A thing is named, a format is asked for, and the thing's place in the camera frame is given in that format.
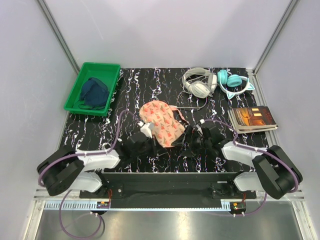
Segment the pink mesh laundry bag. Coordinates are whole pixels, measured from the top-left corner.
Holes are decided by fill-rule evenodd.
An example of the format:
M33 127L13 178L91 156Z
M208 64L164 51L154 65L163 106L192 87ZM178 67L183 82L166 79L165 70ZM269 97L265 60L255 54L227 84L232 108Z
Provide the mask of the pink mesh laundry bag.
M177 107L160 100L147 102L139 110L139 116L144 123L153 123L152 135L164 148L173 147L172 143L185 132L184 125L176 120L174 112L178 112L180 118L189 123Z

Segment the navy blue bra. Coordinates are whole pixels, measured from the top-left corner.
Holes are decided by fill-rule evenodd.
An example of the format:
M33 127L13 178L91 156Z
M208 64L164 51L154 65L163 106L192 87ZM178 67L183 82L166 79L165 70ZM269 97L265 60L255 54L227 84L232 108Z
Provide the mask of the navy blue bra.
M78 107L84 110L102 110L109 95L108 87L101 80L90 77L81 88Z

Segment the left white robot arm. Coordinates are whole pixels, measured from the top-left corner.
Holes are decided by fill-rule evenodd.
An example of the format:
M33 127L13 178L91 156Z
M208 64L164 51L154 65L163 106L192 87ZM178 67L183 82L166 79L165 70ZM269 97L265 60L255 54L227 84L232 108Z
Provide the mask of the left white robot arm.
M159 157L166 153L166 148L154 136L146 136L142 132L124 141L117 140L114 147L105 150L62 147L37 166L38 183L46 188L50 196L76 190L103 198L108 193L108 186L98 171L129 164L134 158Z

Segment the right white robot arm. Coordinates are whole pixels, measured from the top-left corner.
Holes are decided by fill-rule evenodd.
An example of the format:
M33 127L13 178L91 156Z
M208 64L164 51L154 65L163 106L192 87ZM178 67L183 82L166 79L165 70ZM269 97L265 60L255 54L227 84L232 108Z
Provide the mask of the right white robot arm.
M171 144L185 146L182 156L195 158L205 151L213 158L224 158L253 167L253 172L239 172L224 187L232 198L239 198L247 191L264 191L279 200L295 192L303 176L285 151L278 145L268 148L253 147L225 138L218 129L218 122L203 120L196 127L188 126Z

